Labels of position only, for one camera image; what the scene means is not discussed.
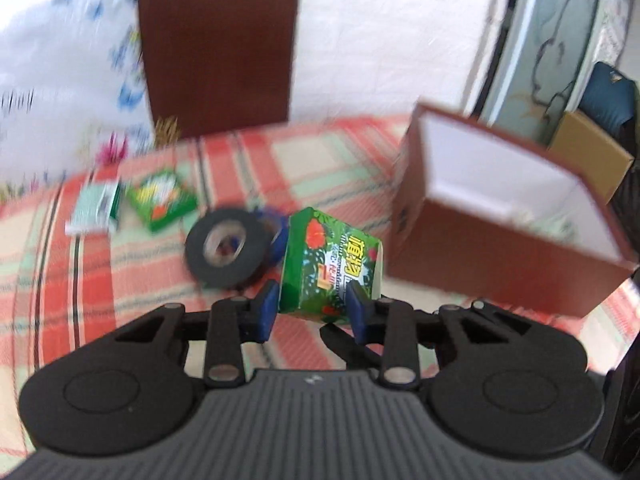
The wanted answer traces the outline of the dark brown wooden headboard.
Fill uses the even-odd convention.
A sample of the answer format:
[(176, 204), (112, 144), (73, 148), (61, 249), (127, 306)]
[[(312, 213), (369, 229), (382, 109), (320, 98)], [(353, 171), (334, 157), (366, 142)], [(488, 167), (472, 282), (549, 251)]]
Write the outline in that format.
[(288, 121), (298, 0), (138, 0), (153, 122), (185, 138)]

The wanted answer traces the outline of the cardboard box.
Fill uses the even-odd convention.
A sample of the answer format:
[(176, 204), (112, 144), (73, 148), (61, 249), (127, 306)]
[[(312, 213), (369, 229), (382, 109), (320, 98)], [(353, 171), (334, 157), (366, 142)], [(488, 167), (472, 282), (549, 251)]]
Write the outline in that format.
[(548, 150), (578, 171), (605, 203), (612, 200), (634, 160), (579, 110), (564, 113)]

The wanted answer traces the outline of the black tape roll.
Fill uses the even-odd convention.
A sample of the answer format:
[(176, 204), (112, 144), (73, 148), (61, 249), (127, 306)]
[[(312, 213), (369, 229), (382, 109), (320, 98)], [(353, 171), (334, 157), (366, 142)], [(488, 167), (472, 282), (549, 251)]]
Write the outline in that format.
[(239, 208), (209, 211), (195, 222), (184, 243), (191, 275), (209, 288), (239, 289), (264, 265), (271, 236), (256, 214)]

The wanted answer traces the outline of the painted glass sliding door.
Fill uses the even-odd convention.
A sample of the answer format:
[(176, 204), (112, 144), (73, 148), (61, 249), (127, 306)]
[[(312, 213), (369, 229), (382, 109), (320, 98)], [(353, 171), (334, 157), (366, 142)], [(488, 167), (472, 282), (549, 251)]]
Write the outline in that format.
[(546, 145), (585, 61), (599, 0), (508, 0), (480, 119)]

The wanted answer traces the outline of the dark blue bag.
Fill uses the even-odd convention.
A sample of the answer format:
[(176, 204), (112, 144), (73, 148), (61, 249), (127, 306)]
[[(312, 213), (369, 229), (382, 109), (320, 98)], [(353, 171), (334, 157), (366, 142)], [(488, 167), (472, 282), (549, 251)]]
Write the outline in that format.
[(619, 134), (636, 119), (636, 83), (617, 68), (597, 62), (578, 110), (607, 133)]

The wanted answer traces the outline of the green printed carton box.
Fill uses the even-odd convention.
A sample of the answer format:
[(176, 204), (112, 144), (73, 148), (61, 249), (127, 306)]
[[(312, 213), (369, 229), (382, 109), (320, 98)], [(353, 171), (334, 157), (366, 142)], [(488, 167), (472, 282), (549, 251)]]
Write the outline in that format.
[(379, 238), (312, 207), (288, 219), (279, 310), (308, 320), (343, 321), (347, 285), (381, 296), (384, 246)]

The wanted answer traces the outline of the pale green tissue pack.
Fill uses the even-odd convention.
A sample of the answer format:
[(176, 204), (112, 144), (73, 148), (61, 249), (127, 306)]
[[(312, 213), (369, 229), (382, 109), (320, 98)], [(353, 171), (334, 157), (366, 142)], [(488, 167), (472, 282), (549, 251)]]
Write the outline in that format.
[(117, 230), (122, 185), (119, 180), (92, 182), (78, 195), (74, 210), (65, 222), (67, 236), (111, 234)]

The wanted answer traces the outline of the flat green printed box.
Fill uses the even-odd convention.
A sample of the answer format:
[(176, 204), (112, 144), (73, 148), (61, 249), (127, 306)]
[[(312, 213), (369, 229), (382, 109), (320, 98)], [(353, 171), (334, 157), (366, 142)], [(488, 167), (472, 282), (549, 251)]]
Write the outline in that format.
[(143, 225), (151, 232), (198, 209), (198, 196), (172, 169), (148, 174), (129, 185), (126, 197)]

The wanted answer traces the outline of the red plaid bed blanket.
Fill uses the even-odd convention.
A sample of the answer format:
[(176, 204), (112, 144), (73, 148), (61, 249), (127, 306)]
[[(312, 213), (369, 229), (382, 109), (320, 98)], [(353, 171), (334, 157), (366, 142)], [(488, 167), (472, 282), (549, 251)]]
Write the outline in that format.
[[(183, 141), (98, 171), (137, 178), (175, 166), (213, 198), (314, 205), (384, 236), (387, 178), (408, 120), (335, 119)], [(32, 452), (17, 396), (39, 364), (92, 341), (169, 300), (198, 310), (214, 297), (194, 284), (182, 260), (190, 221), (149, 233), (134, 214), (112, 236), (72, 240), (63, 223), (81, 187), (72, 179), (1, 211), (1, 469)]]

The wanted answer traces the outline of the brown storage box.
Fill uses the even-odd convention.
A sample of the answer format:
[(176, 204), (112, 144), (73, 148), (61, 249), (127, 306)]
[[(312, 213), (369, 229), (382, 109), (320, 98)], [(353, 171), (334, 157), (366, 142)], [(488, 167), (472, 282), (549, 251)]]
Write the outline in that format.
[(637, 269), (603, 198), (532, 142), (420, 102), (395, 172), (393, 278), (581, 318)]

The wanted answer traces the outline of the blue tape roll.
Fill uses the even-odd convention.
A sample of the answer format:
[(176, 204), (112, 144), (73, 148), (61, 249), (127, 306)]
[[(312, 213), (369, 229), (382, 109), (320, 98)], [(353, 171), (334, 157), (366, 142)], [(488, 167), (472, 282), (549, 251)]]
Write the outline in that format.
[(276, 266), (284, 257), (288, 244), (288, 216), (271, 208), (255, 208), (253, 214), (271, 237), (266, 263)]

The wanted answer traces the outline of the floral plastic-wrapped pillow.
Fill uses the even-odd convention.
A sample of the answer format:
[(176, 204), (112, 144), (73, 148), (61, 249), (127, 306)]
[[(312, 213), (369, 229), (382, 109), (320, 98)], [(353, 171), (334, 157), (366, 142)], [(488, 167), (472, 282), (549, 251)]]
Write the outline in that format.
[(2, 12), (2, 196), (153, 145), (138, 0), (44, 0)]

